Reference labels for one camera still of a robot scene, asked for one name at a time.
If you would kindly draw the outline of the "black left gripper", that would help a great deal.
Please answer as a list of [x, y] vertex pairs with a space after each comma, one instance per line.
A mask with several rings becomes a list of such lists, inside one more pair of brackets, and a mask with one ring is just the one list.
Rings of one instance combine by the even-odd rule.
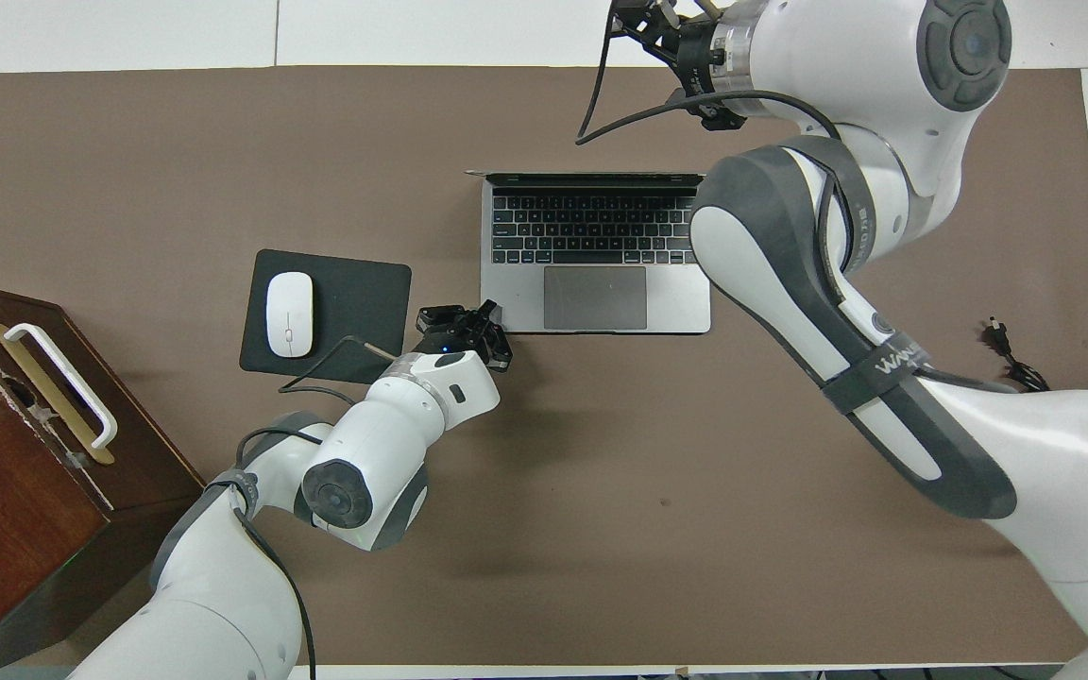
[[417, 327], [424, 333], [417, 344], [417, 353], [475, 351], [489, 370], [508, 370], [514, 351], [500, 326], [500, 305], [485, 300], [478, 309], [478, 327], [449, 326], [454, 318], [465, 312], [466, 307], [458, 304], [422, 307], [417, 316]]

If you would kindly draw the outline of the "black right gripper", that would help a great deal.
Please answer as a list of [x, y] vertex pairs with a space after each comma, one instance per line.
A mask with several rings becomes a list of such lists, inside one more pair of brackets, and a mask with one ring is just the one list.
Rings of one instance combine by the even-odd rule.
[[[714, 47], [718, 18], [689, 18], [676, 1], [617, 1], [616, 35], [647, 48], [677, 48], [676, 74], [685, 95], [713, 94], [710, 67], [724, 65], [722, 47]], [[742, 129], [747, 118], [720, 102], [687, 106], [704, 129]]]

